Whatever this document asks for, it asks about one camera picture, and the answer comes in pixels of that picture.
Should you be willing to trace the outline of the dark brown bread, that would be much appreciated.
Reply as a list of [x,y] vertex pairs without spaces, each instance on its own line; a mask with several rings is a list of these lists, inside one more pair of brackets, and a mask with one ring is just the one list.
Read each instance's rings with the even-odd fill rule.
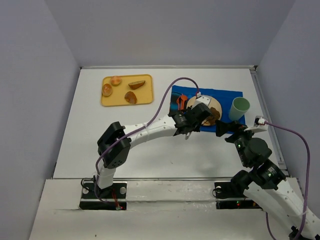
[[208,122],[210,123],[211,126],[213,126],[216,124],[217,120],[220,120],[221,114],[214,107],[211,107],[210,111],[211,111],[211,116],[210,116],[210,120]]

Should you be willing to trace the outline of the yellow tray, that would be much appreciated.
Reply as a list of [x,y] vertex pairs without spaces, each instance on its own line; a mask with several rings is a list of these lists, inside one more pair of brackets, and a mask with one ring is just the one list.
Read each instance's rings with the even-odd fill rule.
[[[153,93],[153,78],[149,74],[136,74],[136,75],[114,75],[119,76],[122,82],[118,86],[112,86],[110,79],[113,76],[107,76],[102,80],[102,87],[104,84],[110,84],[112,86],[112,94],[108,97],[102,95],[100,103],[104,107],[117,107],[117,106],[127,106],[127,105],[145,105],[150,104],[154,100]],[[135,90],[129,88],[128,84],[136,81],[145,81],[145,84]],[[125,94],[127,92],[134,92],[137,98],[136,104],[130,104],[125,100]]]

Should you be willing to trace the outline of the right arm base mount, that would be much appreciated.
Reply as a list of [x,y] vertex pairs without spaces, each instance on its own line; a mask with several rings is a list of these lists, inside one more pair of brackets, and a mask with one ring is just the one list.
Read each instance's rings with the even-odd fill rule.
[[212,196],[216,199],[217,210],[261,209],[251,198],[244,195],[252,183],[249,173],[241,170],[229,181],[214,183]]

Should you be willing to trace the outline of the half baguette slice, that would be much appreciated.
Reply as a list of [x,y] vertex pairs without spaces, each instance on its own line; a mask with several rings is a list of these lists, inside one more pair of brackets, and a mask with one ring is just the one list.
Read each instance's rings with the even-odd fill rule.
[[139,81],[130,82],[128,84],[128,86],[130,89],[136,90],[136,89],[142,87],[145,83],[146,83],[145,80],[139,80]]

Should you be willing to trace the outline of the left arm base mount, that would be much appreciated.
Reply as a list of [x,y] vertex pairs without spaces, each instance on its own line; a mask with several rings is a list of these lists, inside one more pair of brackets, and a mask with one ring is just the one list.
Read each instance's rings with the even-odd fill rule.
[[127,209],[127,182],[116,181],[100,189],[92,178],[83,178],[79,208],[81,210],[124,211]]

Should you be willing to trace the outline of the beige floral plate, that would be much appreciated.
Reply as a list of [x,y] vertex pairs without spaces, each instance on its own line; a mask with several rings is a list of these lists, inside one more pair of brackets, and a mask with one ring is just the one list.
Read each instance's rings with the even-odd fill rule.
[[[193,107],[193,103],[195,102],[195,99],[197,97],[194,96],[192,98],[190,98],[187,102],[187,105],[186,105],[186,108],[192,108]],[[215,108],[216,110],[218,110],[220,112],[220,120],[222,118],[222,106],[221,104],[214,98],[214,97],[211,97],[211,102],[208,106],[208,108],[211,110],[211,107]],[[207,117],[203,122],[202,122],[202,125],[205,126],[205,127],[209,127],[209,126],[213,126],[213,125],[210,125],[209,123],[209,120],[210,120],[211,117]]]

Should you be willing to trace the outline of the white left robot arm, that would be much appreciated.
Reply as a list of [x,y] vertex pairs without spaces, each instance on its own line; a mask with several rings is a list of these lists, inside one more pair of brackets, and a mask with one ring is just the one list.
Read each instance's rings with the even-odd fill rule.
[[202,123],[211,118],[212,112],[204,103],[187,110],[176,110],[151,123],[121,125],[112,123],[97,141],[99,159],[95,164],[95,184],[99,190],[113,185],[116,168],[123,165],[130,149],[148,141],[199,132]]

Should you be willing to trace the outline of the round bun left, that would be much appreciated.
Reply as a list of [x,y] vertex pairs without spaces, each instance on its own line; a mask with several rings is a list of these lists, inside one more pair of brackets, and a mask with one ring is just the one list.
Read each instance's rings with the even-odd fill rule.
[[109,83],[102,86],[101,93],[104,97],[109,97],[113,93],[113,88]]

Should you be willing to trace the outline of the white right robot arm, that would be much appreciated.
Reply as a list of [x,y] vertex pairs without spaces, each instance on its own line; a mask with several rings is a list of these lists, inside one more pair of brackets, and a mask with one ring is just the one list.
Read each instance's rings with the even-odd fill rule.
[[252,127],[221,120],[216,120],[215,125],[217,137],[232,133],[225,141],[234,144],[242,166],[250,169],[239,171],[229,182],[217,183],[216,197],[251,199],[285,229],[289,239],[318,240],[320,219],[308,208],[308,193],[300,198],[283,171],[270,160],[272,150],[267,143],[254,137],[272,123],[257,116]]

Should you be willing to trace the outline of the orange plastic spoon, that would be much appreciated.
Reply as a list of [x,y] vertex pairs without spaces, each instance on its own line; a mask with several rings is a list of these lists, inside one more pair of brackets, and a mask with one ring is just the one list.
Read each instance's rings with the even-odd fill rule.
[[186,95],[182,94],[180,96],[180,100],[181,100],[180,109],[183,110],[185,108],[185,103],[188,102],[188,97]]

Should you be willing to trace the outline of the round bun top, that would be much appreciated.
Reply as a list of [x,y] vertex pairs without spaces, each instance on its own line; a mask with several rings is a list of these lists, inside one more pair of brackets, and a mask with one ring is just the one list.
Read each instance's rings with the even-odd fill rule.
[[112,76],[110,78],[110,84],[112,86],[116,87],[116,86],[120,85],[121,83],[122,83],[122,78],[120,76]]

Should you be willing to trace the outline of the metal tongs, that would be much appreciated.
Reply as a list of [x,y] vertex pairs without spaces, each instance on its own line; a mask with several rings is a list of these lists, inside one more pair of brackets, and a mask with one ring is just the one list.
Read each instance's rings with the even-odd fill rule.
[[190,130],[189,132],[187,132],[187,133],[185,134],[185,137],[184,137],[185,140],[188,140],[188,139],[190,138],[192,132],[193,132],[193,130]]

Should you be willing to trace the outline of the small croissant piece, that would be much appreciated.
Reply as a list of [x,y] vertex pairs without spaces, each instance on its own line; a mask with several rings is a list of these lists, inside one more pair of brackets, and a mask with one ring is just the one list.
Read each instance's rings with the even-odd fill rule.
[[134,92],[132,91],[128,91],[125,95],[124,95],[124,99],[130,103],[130,104],[133,104],[135,105],[137,103],[137,97],[135,95]]

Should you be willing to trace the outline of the round bun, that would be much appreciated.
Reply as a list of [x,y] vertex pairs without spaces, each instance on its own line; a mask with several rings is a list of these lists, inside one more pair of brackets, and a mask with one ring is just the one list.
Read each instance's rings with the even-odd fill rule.
[[113,93],[113,88],[109,83],[102,86],[101,93],[104,97],[109,97]]
[[122,83],[122,78],[120,76],[112,76],[110,78],[110,84],[112,86],[116,87],[116,86],[120,85],[121,83]]

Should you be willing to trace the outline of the green cup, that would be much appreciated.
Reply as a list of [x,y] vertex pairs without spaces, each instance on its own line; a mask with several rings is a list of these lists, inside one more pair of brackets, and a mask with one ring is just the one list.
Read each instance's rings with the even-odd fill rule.
[[228,117],[231,121],[238,121],[250,109],[250,102],[244,97],[233,99]]

